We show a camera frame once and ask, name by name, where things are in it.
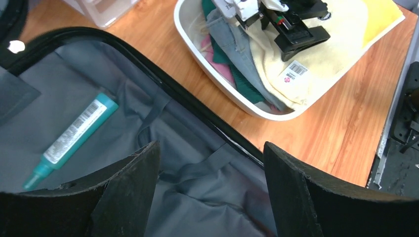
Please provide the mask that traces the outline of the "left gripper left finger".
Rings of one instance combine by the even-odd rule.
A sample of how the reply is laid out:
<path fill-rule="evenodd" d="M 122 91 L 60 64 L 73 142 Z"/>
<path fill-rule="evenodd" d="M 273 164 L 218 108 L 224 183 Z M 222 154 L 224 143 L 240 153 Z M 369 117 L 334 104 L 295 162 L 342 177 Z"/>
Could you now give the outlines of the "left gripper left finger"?
<path fill-rule="evenodd" d="M 1 193 L 1 236 L 144 236 L 160 154 L 160 144 L 154 141 L 62 188 Z"/>

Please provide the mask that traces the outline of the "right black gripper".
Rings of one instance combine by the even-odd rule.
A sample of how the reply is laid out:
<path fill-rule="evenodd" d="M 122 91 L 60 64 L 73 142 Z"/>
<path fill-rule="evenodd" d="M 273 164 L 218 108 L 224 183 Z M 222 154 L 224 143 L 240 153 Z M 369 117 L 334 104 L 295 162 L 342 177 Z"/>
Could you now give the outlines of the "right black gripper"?
<path fill-rule="evenodd" d="M 249 36 L 256 36 L 256 32 L 264 30 L 272 24 L 279 34 L 274 42 L 281 51 L 281 60 L 287 62 L 296 54 L 313 46 L 326 42 L 331 36 L 321 26 L 308 27 L 303 21 L 306 19 L 322 19 L 328 13 L 328 5 L 322 0 L 281 0 L 289 10 L 274 11 L 264 5 L 257 15 L 247 21 L 236 16 L 240 25 Z"/>

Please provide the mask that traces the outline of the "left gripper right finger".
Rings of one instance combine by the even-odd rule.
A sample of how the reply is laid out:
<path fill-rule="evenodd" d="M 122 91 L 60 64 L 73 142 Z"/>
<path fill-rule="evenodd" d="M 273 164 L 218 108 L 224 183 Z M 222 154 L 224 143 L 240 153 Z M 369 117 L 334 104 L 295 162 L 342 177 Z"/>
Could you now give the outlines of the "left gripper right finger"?
<path fill-rule="evenodd" d="M 281 237 L 416 237 L 419 201 L 354 185 L 264 144 L 264 171 Z"/>

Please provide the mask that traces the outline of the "yellow towel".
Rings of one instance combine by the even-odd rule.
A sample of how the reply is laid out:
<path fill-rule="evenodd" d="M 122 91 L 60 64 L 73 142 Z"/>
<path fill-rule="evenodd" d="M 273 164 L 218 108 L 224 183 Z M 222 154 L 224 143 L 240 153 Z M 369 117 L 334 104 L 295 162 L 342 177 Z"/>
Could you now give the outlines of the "yellow towel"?
<path fill-rule="evenodd" d="M 329 0 L 327 5 L 329 19 L 307 19 L 305 24 L 324 27 L 330 38 L 287 62 L 274 42 L 278 33 L 272 25 L 262 29 L 257 21 L 247 30 L 262 87 L 295 111 L 319 99 L 373 43 L 403 20 L 391 0 Z"/>

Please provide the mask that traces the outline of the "pink and teal kids suitcase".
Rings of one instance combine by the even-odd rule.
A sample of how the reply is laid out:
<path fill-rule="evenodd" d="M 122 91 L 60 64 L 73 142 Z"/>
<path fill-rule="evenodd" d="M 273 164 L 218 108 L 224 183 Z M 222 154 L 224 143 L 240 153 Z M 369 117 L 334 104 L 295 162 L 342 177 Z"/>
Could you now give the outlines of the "pink and teal kids suitcase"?
<path fill-rule="evenodd" d="M 0 193 L 62 188 L 160 144 L 143 237 L 275 237 L 261 156 L 184 87 L 129 44 L 88 27 L 54 30 L 9 49 L 25 0 L 0 3 Z M 41 155 L 99 93 L 118 109 L 31 191 Z"/>

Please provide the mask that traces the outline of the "pink garment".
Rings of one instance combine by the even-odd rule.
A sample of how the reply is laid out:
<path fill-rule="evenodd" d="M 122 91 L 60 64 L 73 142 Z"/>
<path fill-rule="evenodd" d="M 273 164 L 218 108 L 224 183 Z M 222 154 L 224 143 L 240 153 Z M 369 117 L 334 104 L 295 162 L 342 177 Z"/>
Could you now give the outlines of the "pink garment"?
<path fill-rule="evenodd" d="M 216 63 L 213 61 L 214 51 L 210 40 L 210 35 L 206 35 L 201 41 L 200 52 L 204 53 L 205 59 L 212 65 L 212 67 L 223 76 L 223 78 L 236 89 L 235 81 L 230 70 L 230 67 L 225 63 Z"/>

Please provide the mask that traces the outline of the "white plastic basin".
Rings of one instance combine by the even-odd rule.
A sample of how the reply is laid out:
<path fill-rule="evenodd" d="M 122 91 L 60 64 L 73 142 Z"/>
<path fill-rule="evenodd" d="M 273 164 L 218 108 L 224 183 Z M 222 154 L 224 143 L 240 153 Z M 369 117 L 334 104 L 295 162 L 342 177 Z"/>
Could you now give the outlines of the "white plastic basin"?
<path fill-rule="evenodd" d="M 251 103 L 247 98 L 245 98 L 238 91 L 237 87 L 236 87 L 236 89 L 233 88 L 223 78 L 223 76 L 220 75 L 212 67 L 212 65 L 205 59 L 204 53 L 203 52 L 200 52 L 200 49 L 201 49 L 201 41 L 205 37 L 204 36 L 204 33 L 203 33 L 203 28 L 204 28 L 204 14 L 203 14 L 203 9 L 202 9 L 201 2 L 199 0 L 180 0 L 180 1 L 178 1 L 177 4 L 176 4 L 176 6 L 175 6 L 175 9 L 174 9 L 174 23 L 175 23 L 175 26 L 176 26 L 179 34 L 181 35 L 182 39 L 185 41 L 185 43 L 187 44 L 190 52 L 193 54 L 195 60 L 198 62 L 198 64 L 200 65 L 200 67 L 205 71 L 205 73 L 208 75 L 208 77 L 236 105 L 238 105 L 239 107 L 241 107 L 248 114 L 250 114 L 252 116 L 264 118 L 264 119 L 267 119 L 267 120 L 272 120 L 272 121 L 287 121 L 287 120 L 294 119 L 297 116 L 299 116 L 302 113 L 304 113 L 310 106 L 312 106 L 317 100 L 319 100 L 321 98 L 320 97 L 319 99 L 317 99 L 313 104 L 311 104 L 310 106 L 308 106 L 305 110 L 302 110 L 302 111 L 292 110 L 292 112 L 290 112 L 288 114 L 282 114 L 282 115 L 281 114 L 278 114 L 276 112 L 271 111 L 269 108 L 262 109 L 262 108 L 256 106 L 255 104 Z"/>

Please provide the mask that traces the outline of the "white plastic drawer organizer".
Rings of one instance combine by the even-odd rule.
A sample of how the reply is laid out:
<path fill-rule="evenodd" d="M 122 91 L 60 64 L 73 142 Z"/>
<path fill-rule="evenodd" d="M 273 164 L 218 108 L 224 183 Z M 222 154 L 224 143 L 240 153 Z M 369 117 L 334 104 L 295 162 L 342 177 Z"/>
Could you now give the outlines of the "white plastic drawer organizer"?
<path fill-rule="evenodd" d="M 64 0 L 97 27 L 106 29 L 130 11 L 139 0 Z"/>

